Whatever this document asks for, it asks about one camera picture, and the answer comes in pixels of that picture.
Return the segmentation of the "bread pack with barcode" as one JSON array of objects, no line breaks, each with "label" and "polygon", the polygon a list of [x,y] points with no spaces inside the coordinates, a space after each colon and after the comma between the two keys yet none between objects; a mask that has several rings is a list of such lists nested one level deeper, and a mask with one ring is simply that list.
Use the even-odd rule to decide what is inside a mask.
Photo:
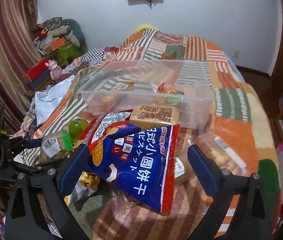
[{"label": "bread pack with barcode", "polygon": [[69,133],[67,130],[62,129],[43,137],[40,163],[46,163],[52,159],[67,158],[73,151],[73,144]]}]

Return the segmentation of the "green jelly cup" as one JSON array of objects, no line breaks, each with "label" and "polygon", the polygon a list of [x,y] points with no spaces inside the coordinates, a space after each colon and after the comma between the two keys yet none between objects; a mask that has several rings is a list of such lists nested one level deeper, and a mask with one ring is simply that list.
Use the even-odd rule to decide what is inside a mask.
[{"label": "green jelly cup", "polygon": [[85,119],[75,119],[69,123],[68,132],[72,141],[77,141],[82,132],[87,128],[88,121]]}]

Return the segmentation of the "white wall socket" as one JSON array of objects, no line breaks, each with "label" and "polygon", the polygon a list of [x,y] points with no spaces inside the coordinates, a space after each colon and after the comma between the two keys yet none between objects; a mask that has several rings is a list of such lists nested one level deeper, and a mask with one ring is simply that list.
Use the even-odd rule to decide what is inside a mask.
[{"label": "white wall socket", "polygon": [[233,54],[233,57],[234,57],[234,58],[238,58],[238,55],[239,55],[239,52],[238,52],[238,51],[235,51],[234,54]]}]

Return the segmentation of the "red white snack bag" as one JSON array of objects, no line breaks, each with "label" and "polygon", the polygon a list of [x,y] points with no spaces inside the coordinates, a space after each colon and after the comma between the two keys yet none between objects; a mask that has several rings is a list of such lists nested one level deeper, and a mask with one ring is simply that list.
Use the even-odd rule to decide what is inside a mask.
[{"label": "red white snack bag", "polygon": [[117,122],[128,121],[131,113],[132,110],[129,109],[120,112],[110,112],[107,114],[98,115],[84,129],[79,139],[84,141],[84,144],[87,145],[89,152],[92,153],[98,143],[105,136],[108,127]]}]

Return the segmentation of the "red gift box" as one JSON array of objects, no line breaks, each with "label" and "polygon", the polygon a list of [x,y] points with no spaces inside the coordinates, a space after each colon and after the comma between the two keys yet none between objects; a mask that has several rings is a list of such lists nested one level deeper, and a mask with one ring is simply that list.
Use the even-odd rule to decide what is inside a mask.
[{"label": "red gift box", "polygon": [[22,77],[24,83],[34,81],[42,72],[48,69],[46,64],[48,63],[47,59],[42,59],[37,64],[33,65],[30,69],[26,71]]}]

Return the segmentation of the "white plastic bag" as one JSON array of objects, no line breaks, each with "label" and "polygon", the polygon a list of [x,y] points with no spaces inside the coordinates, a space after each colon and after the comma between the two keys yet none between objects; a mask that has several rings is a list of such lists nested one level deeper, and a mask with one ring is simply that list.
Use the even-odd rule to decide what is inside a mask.
[{"label": "white plastic bag", "polygon": [[54,85],[45,92],[35,93],[35,110],[37,126],[42,125],[48,120],[50,115],[54,112],[58,104],[61,102],[69,87],[71,86],[75,76],[71,75],[69,78]]}]

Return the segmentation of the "gold silver snack packet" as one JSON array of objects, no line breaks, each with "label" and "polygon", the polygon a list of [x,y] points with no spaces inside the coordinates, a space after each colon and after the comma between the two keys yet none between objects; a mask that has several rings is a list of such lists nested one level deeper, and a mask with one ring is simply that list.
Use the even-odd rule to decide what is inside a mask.
[{"label": "gold silver snack packet", "polygon": [[99,176],[93,173],[82,172],[73,192],[64,198],[67,206],[94,194],[100,182]]}]

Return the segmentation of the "clear plastic storage bin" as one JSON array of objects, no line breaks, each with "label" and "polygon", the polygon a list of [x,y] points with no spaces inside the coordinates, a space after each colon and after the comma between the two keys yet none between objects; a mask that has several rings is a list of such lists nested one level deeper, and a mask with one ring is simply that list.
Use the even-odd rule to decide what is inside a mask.
[{"label": "clear plastic storage bin", "polygon": [[156,92],[162,84],[182,88],[184,97],[175,105],[183,128],[202,132],[208,122],[213,94],[206,61],[129,60],[112,61],[79,89],[93,115],[133,110],[137,105],[161,105]]}]

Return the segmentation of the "patchwork striped bedspread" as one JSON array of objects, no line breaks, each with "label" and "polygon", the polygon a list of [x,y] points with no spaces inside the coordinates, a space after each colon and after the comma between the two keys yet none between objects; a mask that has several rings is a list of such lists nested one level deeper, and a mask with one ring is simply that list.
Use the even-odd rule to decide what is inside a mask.
[{"label": "patchwork striped bedspread", "polygon": [[[278,223],[281,189],[279,162],[268,116],[255,90],[235,75],[225,53],[215,44],[191,35],[146,29],[131,35],[113,55],[119,60],[194,60],[202,63],[214,90],[209,128],[261,176],[271,225]],[[164,216],[136,205],[114,218],[107,194],[91,197],[88,212],[76,214],[91,239],[186,239],[212,203],[197,179],[174,192],[171,212]]]}]

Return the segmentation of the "blue Japanese biscuit bag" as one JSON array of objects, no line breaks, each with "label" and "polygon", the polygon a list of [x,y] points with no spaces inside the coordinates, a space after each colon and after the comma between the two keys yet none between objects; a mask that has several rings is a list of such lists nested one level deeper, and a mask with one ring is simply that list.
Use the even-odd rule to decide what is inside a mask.
[{"label": "blue Japanese biscuit bag", "polygon": [[88,143],[88,166],[129,197],[167,213],[173,201],[179,131],[179,124],[143,130],[129,121],[116,122]]}]

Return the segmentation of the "clear wafer pack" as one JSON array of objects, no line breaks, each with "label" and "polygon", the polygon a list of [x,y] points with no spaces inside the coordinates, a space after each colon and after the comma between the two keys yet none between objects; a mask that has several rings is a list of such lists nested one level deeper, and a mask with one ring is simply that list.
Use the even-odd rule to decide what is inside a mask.
[{"label": "clear wafer pack", "polygon": [[244,160],[213,131],[194,136],[193,143],[198,145],[205,156],[212,159],[220,169],[227,168],[238,176],[248,174],[248,166]]}]

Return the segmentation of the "yellow chair back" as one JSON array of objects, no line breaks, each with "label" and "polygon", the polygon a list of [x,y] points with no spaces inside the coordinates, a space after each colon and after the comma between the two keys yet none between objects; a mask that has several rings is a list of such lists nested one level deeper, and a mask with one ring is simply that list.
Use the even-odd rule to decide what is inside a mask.
[{"label": "yellow chair back", "polygon": [[149,25],[149,24],[141,24],[140,26],[138,26],[135,31],[134,31],[134,34],[138,34],[138,33],[142,33],[146,30],[157,30],[157,28],[155,28],[154,26],[152,25]]}]

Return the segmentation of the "green cardboard box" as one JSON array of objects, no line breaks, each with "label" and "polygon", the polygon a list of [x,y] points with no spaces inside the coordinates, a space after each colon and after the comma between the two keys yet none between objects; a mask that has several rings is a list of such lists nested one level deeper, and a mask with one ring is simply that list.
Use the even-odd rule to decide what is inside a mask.
[{"label": "green cardboard box", "polygon": [[61,68],[67,67],[75,59],[83,55],[81,47],[76,47],[71,41],[63,44],[54,53],[54,59]]}]

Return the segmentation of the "orange crispy snack clear bag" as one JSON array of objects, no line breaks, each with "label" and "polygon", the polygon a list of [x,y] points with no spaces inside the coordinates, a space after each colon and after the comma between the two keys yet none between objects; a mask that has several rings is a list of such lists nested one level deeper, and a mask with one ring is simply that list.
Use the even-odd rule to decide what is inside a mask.
[{"label": "orange crispy snack clear bag", "polygon": [[175,106],[182,102],[184,97],[184,91],[182,88],[173,86],[171,84],[162,83],[157,87],[156,100],[161,105]]}]

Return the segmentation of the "brown cake pack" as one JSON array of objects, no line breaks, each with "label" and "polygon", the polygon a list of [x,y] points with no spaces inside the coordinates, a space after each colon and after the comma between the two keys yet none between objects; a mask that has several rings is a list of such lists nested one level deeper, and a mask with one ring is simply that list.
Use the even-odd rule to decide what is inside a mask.
[{"label": "brown cake pack", "polygon": [[137,105],[130,122],[142,130],[178,124],[179,110],[174,106]]}]

